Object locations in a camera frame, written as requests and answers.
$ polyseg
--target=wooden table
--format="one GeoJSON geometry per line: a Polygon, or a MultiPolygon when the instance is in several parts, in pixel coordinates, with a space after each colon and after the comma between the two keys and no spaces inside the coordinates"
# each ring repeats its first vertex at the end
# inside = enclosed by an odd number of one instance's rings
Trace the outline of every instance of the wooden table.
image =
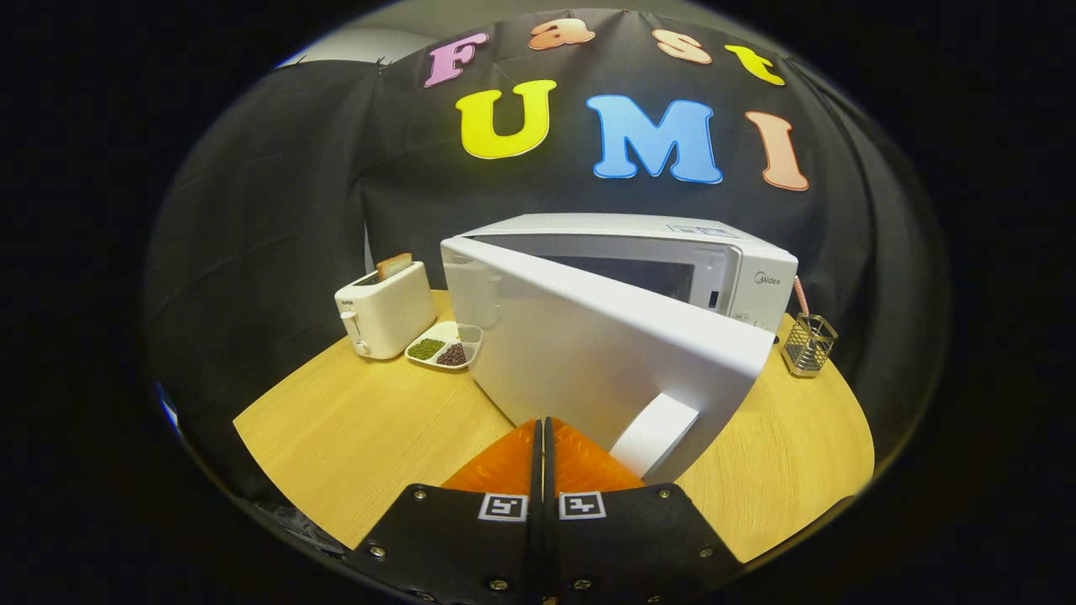
{"type": "MultiPolygon", "coordinates": [[[[452,320],[435,291],[437,321],[452,320]]],[[[780,336],[792,326],[784,316],[780,336]]],[[[513,428],[466,370],[332,344],[254,402],[236,428],[302,512],[354,548],[410,483],[438,486],[513,428]]],[[[791,376],[775,346],[724,431],[677,483],[741,562],[777,546],[874,473],[866,419],[832,363],[791,376]]]]}

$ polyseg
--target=black curtain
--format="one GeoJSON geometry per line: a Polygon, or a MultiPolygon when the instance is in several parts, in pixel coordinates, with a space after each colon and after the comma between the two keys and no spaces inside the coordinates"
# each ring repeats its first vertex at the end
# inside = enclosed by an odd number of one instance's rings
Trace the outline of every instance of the black curtain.
{"type": "Polygon", "coordinates": [[[383,68],[316,61],[274,71],[221,117],[171,188],[147,269],[150,353],[184,434],[239,493],[272,488],[231,420],[344,335],[332,293],[364,272],[364,223],[376,259],[411,252],[443,289],[442,239],[528,212],[710,219],[789,250],[812,312],[840,334],[834,363],[863,406],[876,456],[895,452],[942,365],[946,261],[910,165],[853,101],[783,51],[631,11],[525,15],[443,43],[383,68]],[[533,27],[565,17],[596,37],[527,46],[533,27]],[[654,29],[694,38],[712,62],[665,54],[654,29]],[[490,40],[463,74],[424,87],[428,52],[478,32],[490,40]],[[784,85],[750,74],[726,44],[768,58],[784,85]],[[557,83],[546,140],[515,157],[469,155],[456,101],[500,90],[495,130],[515,132],[523,108],[511,89],[532,80],[557,83]],[[709,105],[724,180],[675,179],[675,154],[657,177],[597,178],[600,123],[585,105],[596,95],[627,96],[655,124],[675,100],[709,105]],[[792,124],[807,191],[763,180],[767,159],[748,111],[792,124]]]}

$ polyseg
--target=white tray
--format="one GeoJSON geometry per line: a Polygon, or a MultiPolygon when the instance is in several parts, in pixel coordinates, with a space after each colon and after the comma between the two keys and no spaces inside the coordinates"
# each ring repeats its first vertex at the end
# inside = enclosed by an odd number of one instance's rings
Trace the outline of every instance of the white tray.
{"type": "Polygon", "coordinates": [[[482,328],[477,325],[470,324],[457,324],[456,322],[441,322],[439,324],[434,324],[429,329],[422,333],[419,338],[411,341],[410,344],[404,349],[404,354],[407,358],[412,362],[434,366],[444,369],[463,369],[470,365],[478,355],[479,349],[482,347],[482,328]],[[428,360],[420,360],[417,357],[412,357],[408,351],[411,347],[414,347],[419,342],[422,342],[424,338],[433,338],[434,340],[441,340],[444,346],[438,349],[428,360]],[[464,346],[464,357],[466,362],[459,364],[458,366],[447,366],[444,364],[437,363],[437,357],[440,357],[449,350],[453,344],[461,343],[464,346]]]}

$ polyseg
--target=toast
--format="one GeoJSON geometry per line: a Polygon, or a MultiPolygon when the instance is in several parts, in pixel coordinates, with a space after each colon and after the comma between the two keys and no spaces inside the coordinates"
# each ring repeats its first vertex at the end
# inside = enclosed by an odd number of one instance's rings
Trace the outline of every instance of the toast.
{"type": "Polygon", "coordinates": [[[382,282],[411,266],[411,253],[405,252],[378,263],[378,281],[382,282]]]}

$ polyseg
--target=yellow letter u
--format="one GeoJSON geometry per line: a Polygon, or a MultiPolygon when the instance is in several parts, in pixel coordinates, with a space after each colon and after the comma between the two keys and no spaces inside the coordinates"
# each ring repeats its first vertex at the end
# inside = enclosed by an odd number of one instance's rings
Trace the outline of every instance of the yellow letter u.
{"type": "Polygon", "coordinates": [[[493,131],[493,103],[500,90],[482,90],[456,101],[463,114],[459,138],[467,153],[482,159],[523,155],[537,147],[549,135],[549,92],[556,88],[552,80],[534,80],[512,88],[523,97],[523,128],[501,137],[493,131]]]}

